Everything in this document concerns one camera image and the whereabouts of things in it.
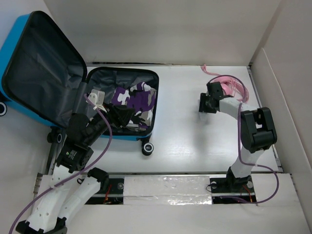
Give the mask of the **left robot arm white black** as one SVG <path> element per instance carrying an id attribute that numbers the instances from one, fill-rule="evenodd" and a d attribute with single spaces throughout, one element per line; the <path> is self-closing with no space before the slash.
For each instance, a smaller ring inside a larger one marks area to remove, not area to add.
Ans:
<path id="1" fill-rule="evenodd" d="M 96 114 L 73 114 L 66 129 L 67 138 L 56 160 L 50 187 L 37 196 L 40 203 L 23 221 L 13 227 L 20 234 L 65 234 L 67 226 L 95 193 L 104 193 L 109 174 L 87 162 L 93 154 L 91 145 L 111 127 L 125 127 L 133 108 L 105 104 L 94 108 Z"/>

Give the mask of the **purple camouflage clothing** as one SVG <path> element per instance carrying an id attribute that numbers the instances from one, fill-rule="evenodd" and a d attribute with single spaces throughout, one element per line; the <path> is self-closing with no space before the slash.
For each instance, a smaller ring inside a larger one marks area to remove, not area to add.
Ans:
<path id="1" fill-rule="evenodd" d="M 153 112 L 156 104 L 157 90 L 145 82 L 140 82 L 129 89 L 117 87 L 111 103 L 133 108 L 134 114 L 127 124 L 135 131 L 145 131 L 152 125 Z"/>

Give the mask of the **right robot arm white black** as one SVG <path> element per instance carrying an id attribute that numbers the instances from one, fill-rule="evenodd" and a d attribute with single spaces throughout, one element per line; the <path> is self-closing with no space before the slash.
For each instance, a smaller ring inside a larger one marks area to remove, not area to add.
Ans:
<path id="1" fill-rule="evenodd" d="M 209 82 L 207 92 L 200 94 L 199 112 L 221 112 L 237 120 L 238 157 L 224 178 L 210 180 L 213 193 L 237 193 L 251 181 L 252 169 L 260 156 L 277 142 L 271 111 L 225 95 L 220 82 Z"/>

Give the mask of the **blue kids suitcase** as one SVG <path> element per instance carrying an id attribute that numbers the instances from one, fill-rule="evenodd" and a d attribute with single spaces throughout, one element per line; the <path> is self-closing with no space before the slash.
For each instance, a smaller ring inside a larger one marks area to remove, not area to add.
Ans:
<path id="1" fill-rule="evenodd" d="M 150 142 L 156 117 L 159 76 L 146 69 L 97 67 L 87 65 L 57 26 L 43 11 L 19 16 L 0 50 L 0 113 L 6 107 L 51 127 L 49 143 L 63 140 L 62 129 L 71 115 L 83 111 L 94 114 L 84 99 L 92 89 L 105 92 L 104 104 L 110 104 L 117 87 L 129 89 L 145 82 L 157 90 L 152 125 L 145 131 L 113 127 L 113 137 L 142 142 L 142 153 L 154 151 Z"/>

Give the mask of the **pink headphones with cable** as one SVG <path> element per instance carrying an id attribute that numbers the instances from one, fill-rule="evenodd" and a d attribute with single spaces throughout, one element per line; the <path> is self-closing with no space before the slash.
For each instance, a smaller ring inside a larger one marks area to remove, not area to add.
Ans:
<path id="1" fill-rule="evenodd" d="M 239 99 L 239 101 L 242 101 L 243 103 L 248 102 L 250 97 L 249 91 L 243 82 L 238 80 L 238 78 L 230 75 L 221 75 L 218 73 L 208 72 L 206 64 L 201 65 L 200 68 L 207 75 L 214 76 L 214 78 L 212 78 L 209 83 L 219 82 L 225 95 L 234 97 L 236 93 L 240 93 L 241 99 Z"/>

